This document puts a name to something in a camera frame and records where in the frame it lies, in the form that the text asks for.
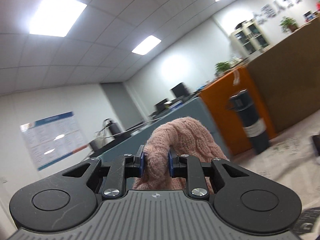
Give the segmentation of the pink knitted sweater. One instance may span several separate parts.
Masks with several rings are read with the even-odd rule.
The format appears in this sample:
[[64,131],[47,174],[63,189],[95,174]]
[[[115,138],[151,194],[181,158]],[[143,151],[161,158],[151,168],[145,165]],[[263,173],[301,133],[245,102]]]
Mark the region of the pink knitted sweater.
[[184,117],[157,127],[144,146],[145,168],[142,178],[135,178],[134,190],[183,190],[184,178],[171,178],[168,153],[189,154],[201,162],[227,159],[214,138],[198,120]]

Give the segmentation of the black computer monitor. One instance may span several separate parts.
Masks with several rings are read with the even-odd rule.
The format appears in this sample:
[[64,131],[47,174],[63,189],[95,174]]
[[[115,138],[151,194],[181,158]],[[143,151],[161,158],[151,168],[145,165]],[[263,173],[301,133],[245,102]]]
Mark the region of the black computer monitor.
[[185,84],[183,82],[181,82],[178,85],[176,85],[175,87],[173,87],[171,89],[171,91],[173,92],[173,94],[176,98],[186,97],[186,96],[190,95],[189,90],[187,89],[187,87],[185,86]]

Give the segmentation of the orange board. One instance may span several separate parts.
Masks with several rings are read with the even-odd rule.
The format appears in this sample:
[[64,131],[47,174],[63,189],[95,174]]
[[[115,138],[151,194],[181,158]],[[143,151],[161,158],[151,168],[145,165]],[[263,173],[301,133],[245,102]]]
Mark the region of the orange board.
[[276,129],[267,110],[266,103],[246,67],[237,67],[226,75],[207,85],[199,94],[214,119],[220,134],[232,156],[250,150],[251,143],[244,132],[239,115],[233,109],[229,98],[241,90],[248,90],[258,114],[263,118],[268,137],[277,136]]

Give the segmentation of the dark blue thermos bottle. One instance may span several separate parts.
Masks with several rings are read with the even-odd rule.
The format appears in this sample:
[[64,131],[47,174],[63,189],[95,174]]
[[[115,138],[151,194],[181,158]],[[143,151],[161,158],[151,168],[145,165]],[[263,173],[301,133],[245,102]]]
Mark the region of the dark blue thermos bottle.
[[263,118],[260,117],[248,90],[241,90],[229,98],[256,154],[269,148],[270,142]]

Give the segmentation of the green potted plant left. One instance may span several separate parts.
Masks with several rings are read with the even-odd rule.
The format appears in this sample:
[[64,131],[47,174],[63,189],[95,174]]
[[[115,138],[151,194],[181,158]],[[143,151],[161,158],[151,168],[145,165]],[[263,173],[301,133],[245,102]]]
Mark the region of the green potted plant left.
[[231,64],[228,61],[225,62],[218,62],[215,65],[215,70],[216,70],[216,76],[221,76],[225,72],[229,71],[231,69]]

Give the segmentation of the green potted plant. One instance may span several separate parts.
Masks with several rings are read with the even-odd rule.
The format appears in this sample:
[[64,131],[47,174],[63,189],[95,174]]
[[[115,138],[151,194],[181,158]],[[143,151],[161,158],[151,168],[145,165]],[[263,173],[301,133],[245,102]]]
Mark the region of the green potted plant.
[[215,70],[216,70],[216,76],[221,76],[225,72],[229,71],[231,69],[231,64],[228,61],[225,62],[218,62],[215,65]]
[[283,33],[293,33],[299,28],[297,21],[291,17],[283,17],[280,27]]

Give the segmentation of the brown cardboard board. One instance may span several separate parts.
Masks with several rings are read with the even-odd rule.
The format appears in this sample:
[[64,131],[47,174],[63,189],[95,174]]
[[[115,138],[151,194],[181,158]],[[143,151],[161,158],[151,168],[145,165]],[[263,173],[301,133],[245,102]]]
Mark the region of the brown cardboard board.
[[319,18],[264,52],[247,70],[277,132],[319,110]]

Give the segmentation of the white glass door cabinet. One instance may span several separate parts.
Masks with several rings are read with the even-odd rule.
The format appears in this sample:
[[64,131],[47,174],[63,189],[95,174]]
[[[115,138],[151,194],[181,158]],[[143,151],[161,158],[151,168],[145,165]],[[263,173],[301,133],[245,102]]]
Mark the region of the white glass door cabinet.
[[229,38],[237,50],[249,60],[271,48],[269,40],[254,19],[239,23]]

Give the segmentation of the green potted plant right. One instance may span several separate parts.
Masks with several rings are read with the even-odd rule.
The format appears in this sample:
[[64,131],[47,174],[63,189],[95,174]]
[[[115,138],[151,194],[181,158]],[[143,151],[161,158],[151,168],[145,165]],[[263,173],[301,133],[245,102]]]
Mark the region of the green potted plant right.
[[293,33],[299,28],[297,21],[291,17],[283,17],[280,27],[283,33]]

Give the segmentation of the wall information poster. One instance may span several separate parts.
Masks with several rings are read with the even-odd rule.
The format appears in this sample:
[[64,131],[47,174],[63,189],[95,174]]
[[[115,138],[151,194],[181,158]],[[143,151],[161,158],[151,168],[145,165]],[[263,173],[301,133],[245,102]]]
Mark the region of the wall information poster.
[[38,171],[88,147],[73,112],[23,124],[20,131]]

